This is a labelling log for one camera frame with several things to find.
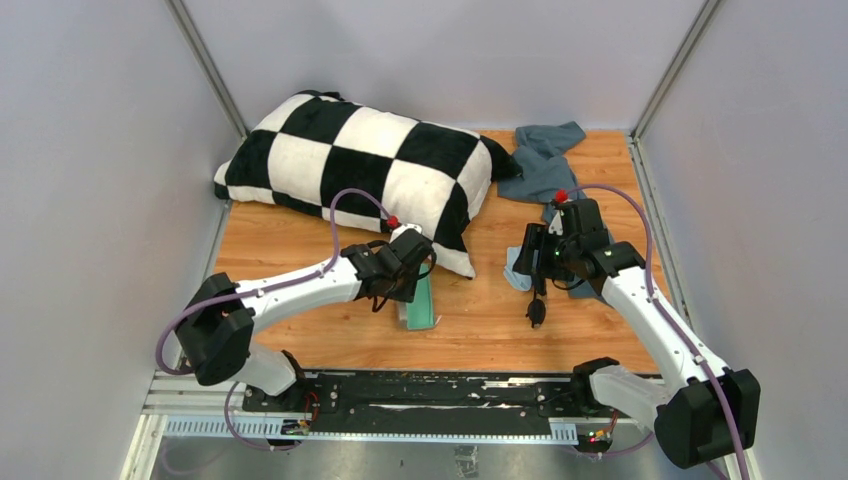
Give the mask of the grey-blue towel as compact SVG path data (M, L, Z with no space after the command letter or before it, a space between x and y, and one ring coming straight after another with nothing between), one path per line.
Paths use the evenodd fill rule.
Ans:
M551 202L560 190L577 187L577 176L572 171L564 154L586 138L586 133L576 122L559 126L530 125L519 127L515 131L517 148L513 158L521 166L520 177L498 182L497 192L501 198L523 203L543 204L542 221L544 227L537 238L546 246L557 240L557 235L548 235L550 222L559 213ZM533 279L528 274L513 270L523 247L508 247L507 264L503 275L512 288L519 291L534 291ZM603 299L595 294L591 286L578 281L567 283L564 291L569 291L572 299Z

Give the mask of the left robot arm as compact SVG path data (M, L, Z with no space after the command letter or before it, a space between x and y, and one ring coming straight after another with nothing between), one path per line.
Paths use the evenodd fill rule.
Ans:
M306 400L292 354L259 344L257 333L297 314L368 299L373 311L389 301L410 303L437 260L433 243L406 226L390 240L342 248L307 268L241 282L225 273L207 278L173 331L188 373L208 387L227 381L259 389L283 413Z

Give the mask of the black sunglasses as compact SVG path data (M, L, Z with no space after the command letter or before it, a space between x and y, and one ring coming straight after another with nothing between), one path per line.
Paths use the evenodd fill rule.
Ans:
M532 300L527 306L526 317L529 319L531 327L537 329L544 323L547 313L547 286L544 278L535 277L533 279L532 294Z

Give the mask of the aluminium frame rail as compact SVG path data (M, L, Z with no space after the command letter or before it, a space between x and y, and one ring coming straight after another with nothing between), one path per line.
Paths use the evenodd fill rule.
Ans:
M559 374L318 369L277 396L157 374L142 410L162 416L171 438L243 439L267 450L309 441L470 442L597 453L623 426L651 432L691 462L733 447L709 382L690 379L675 393L660 377L608 359Z

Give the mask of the black white checkered pillow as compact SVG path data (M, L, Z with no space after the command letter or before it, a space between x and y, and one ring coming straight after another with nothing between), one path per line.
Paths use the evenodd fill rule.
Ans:
M490 186L521 174L483 134L305 90L250 131L214 174L213 191L374 232L395 216L421 227L439 266L472 279L463 233Z

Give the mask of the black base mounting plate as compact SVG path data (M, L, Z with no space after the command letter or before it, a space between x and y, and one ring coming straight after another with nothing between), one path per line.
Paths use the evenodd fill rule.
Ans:
M471 439L554 433L555 421L606 426L609 407L585 407L569 373L309 370L279 396L247 387L247 412L302 414L315 434Z

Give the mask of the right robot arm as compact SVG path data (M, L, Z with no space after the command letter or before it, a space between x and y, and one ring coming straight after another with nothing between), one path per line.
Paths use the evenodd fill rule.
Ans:
M595 200L566 200L556 204L550 223L527 224L512 269L532 280L532 325L545 318L549 283L589 286L630 325L659 369L661 384L609 357L575 366L570 393L577 413L625 414L649 428L681 469L735 455L740 473L747 472L760 383L750 370L732 369L697 337L656 285L647 259L631 243L612 241Z

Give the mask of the grey glasses case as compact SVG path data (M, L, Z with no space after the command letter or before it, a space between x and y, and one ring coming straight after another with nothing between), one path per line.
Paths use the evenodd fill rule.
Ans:
M395 302L397 321L400 328L407 331L425 331L434 329L438 323L435 314L432 283L429 266L423 264L419 268L422 278L416 283L416 289L411 302Z

